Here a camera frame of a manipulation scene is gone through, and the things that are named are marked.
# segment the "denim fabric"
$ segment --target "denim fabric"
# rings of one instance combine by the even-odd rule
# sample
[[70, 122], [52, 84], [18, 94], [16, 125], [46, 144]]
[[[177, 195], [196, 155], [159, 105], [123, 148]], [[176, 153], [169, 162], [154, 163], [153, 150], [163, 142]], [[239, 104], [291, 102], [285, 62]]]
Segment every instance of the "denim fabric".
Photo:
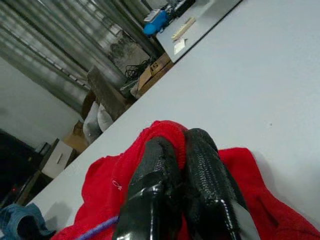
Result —
[[4, 234], [2, 240], [21, 240], [18, 235], [18, 225], [24, 217], [34, 218], [37, 228], [42, 236], [52, 234], [54, 231], [46, 228], [46, 223], [39, 208], [31, 203], [28, 206], [11, 204], [0, 210], [0, 229]]

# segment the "paper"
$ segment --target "paper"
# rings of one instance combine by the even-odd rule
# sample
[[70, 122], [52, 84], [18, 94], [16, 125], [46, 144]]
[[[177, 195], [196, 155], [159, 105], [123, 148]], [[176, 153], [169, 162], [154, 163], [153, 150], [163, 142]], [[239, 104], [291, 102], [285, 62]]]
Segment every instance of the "paper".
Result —
[[176, 55], [177, 53], [179, 53], [182, 49], [184, 49], [186, 46], [185, 44], [185, 39], [184, 38], [180, 38], [176, 41], [176, 43], [174, 44], [174, 55]]

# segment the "white table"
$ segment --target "white table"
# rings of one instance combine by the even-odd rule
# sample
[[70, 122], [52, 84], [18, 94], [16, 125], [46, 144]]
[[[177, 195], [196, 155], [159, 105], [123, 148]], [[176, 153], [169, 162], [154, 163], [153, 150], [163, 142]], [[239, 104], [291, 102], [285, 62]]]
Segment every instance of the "white table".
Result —
[[247, 147], [267, 187], [320, 223], [320, 1], [244, 0], [33, 200], [73, 223], [90, 164], [125, 151], [155, 120]]
[[[162, 32], [158, 32], [156, 39], [158, 39], [171, 61], [175, 63], [240, 1], [241, 0], [196, 0], [182, 16], [174, 19]], [[182, 35], [182, 38], [185, 39], [185, 47], [175, 54], [174, 48], [178, 41], [173, 41], [171, 37], [189, 18], [195, 18], [195, 23]]]

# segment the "pillow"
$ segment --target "pillow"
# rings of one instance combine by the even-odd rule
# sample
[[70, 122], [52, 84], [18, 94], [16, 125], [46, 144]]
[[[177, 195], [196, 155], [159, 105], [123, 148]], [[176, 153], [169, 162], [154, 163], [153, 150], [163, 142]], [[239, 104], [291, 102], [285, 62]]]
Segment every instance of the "pillow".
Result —
[[98, 123], [98, 109], [99, 105], [94, 101], [83, 123], [83, 133], [89, 144], [92, 144], [102, 134]]
[[102, 132], [107, 130], [107, 128], [114, 123], [110, 114], [106, 111], [105, 107], [102, 104], [100, 104], [99, 106], [97, 118], [98, 118], [99, 127]]

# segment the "table surface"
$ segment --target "table surface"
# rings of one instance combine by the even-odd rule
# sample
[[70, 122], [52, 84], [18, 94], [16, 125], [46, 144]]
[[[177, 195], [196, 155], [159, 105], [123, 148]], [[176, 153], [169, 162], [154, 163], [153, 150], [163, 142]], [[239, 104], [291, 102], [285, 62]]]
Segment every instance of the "table surface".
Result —
[[[175, 63], [239, 2], [240, 0], [196, 0], [182, 16], [174, 19], [162, 32], [157, 33], [156, 38], [171, 61]], [[171, 37], [189, 18], [195, 18], [195, 23], [182, 35], [185, 47], [175, 54], [174, 47], [177, 41], [173, 41]]]
[[280, 200], [320, 223], [318, 0], [244, 0], [32, 202], [49, 227], [73, 223], [89, 166], [155, 120], [247, 147]]

